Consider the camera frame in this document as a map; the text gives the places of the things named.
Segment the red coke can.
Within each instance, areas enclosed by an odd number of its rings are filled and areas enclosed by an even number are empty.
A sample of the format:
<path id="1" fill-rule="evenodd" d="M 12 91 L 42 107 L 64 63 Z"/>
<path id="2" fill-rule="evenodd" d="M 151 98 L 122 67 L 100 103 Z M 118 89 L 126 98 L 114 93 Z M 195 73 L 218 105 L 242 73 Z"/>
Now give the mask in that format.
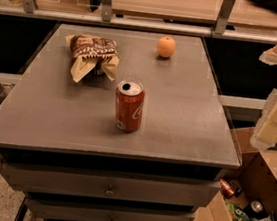
<path id="1" fill-rule="evenodd" d="M 141 126 L 145 91 L 138 81 L 122 80 L 116 88 L 115 121 L 121 131 L 132 133 Z"/>

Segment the brown can in box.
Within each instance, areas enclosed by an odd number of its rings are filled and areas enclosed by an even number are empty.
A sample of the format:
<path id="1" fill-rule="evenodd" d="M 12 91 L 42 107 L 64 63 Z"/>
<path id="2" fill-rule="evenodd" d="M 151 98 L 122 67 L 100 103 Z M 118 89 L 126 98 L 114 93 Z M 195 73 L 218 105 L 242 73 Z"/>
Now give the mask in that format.
<path id="1" fill-rule="evenodd" d="M 232 181 L 232 179 L 220 179 L 220 185 L 223 196 L 227 199 L 230 199 L 232 197 L 238 197 L 241 195 L 241 192 L 243 191 L 240 187 L 238 187 L 235 182 Z"/>

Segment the black can in box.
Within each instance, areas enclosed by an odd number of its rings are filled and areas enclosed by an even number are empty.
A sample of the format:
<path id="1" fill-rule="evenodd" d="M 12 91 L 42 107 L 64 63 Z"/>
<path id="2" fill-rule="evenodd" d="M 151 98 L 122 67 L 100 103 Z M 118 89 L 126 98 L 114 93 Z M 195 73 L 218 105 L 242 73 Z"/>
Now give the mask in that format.
<path id="1" fill-rule="evenodd" d="M 244 212 L 249 216 L 249 218 L 261 219 L 266 216 L 263 204 L 259 201 L 252 200 L 247 206 L 243 209 Z"/>

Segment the cardboard box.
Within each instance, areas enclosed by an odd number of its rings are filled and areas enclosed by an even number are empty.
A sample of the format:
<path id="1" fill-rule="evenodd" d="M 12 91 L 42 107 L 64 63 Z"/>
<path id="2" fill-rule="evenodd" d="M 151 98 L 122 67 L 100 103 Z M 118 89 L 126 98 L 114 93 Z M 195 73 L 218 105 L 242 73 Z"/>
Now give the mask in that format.
<path id="1" fill-rule="evenodd" d="M 252 200 L 259 200 L 277 221 L 277 145 L 271 150 L 259 151 L 249 143 L 252 133 L 251 127 L 233 130 L 240 146 L 242 165 L 226 176 L 242 190 L 234 199 L 235 203 L 244 207 Z M 216 195 L 207 207 L 198 209 L 194 221 L 232 221 L 222 194 Z"/>

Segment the orange fruit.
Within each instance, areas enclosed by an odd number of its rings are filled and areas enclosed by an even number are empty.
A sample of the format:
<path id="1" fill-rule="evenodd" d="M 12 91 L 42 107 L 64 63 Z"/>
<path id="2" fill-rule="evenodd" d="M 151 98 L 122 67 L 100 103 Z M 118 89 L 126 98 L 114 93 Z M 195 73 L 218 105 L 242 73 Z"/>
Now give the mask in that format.
<path id="1" fill-rule="evenodd" d="M 162 58 L 170 58 L 176 49 L 176 42 L 172 37 L 161 37 L 156 46 L 157 53 Z"/>

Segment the grey drawer cabinet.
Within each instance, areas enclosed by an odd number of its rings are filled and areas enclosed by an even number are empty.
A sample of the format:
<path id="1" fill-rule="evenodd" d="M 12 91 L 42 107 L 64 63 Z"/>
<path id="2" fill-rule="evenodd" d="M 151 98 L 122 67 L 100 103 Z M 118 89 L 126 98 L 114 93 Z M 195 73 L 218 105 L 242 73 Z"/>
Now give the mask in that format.
<path id="1" fill-rule="evenodd" d="M 66 36 L 81 33 L 59 26 L 1 103 L 1 175 L 43 221 L 190 221 L 239 166 L 202 40 L 177 37 L 161 60 L 157 34 L 100 30 L 116 41 L 118 79 L 145 91 L 141 126 L 127 133 L 115 81 L 70 75 Z"/>

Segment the wooden table behind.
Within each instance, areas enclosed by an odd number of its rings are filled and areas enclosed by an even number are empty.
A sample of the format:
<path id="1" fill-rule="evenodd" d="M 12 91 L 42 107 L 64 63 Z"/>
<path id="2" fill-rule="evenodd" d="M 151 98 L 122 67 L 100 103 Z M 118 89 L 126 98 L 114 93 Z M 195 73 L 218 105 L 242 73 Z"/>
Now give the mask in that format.
<path id="1" fill-rule="evenodd" d="M 214 23 L 224 0 L 112 0 L 120 14 Z M 277 31 L 277 14 L 248 0 L 236 0 L 228 24 Z"/>

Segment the brown chip bag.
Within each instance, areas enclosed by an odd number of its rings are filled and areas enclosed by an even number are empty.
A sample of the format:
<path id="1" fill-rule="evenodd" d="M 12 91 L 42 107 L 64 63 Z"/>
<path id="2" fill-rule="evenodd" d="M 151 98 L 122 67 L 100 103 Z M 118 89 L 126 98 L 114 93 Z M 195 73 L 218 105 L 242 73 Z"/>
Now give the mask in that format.
<path id="1" fill-rule="evenodd" d="M 120 60 L 116 41 L 86 34 L 67 35 L 65 41 L 70 48 L 70 72 L 75 83 L 89 73 L 105 74 L 110 81 L 115 80 Z"/>

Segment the top drawer knob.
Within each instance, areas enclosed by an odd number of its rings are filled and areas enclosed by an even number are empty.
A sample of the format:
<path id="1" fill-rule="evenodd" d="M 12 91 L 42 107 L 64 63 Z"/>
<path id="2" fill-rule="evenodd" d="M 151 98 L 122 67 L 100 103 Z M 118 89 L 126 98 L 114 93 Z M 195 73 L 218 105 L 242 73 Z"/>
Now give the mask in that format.
<path id="1" fill-rule="evenodd" d="M 108 185 L 107 189 L 104 190 L 104 194 L 108 197 L 114 196 L 114 187 L 112 185 Z"/>

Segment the metal railing with brackets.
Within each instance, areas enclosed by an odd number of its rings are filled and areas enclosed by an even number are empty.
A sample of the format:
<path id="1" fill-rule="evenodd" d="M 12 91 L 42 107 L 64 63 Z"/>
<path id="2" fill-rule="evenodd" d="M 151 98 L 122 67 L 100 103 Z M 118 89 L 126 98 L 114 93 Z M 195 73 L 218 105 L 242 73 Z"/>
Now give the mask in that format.
<path id="1" fill-rule="evenodd" d="M 176 34 L 209 35 L 249 39 L 250 41 L 277 43 L 277 31 L 234 26 L 228 24 L 236 0 L 224 0 L 214 23 L 201 23 L 177 19 L 161 19 L 114 12 L 112 0 L 102 0 L 91 10 L 91 0 L 22 0 L 21 6 L 0 5 L 0 14 L 21 15 L 94 25 L 111 25 Z"/>

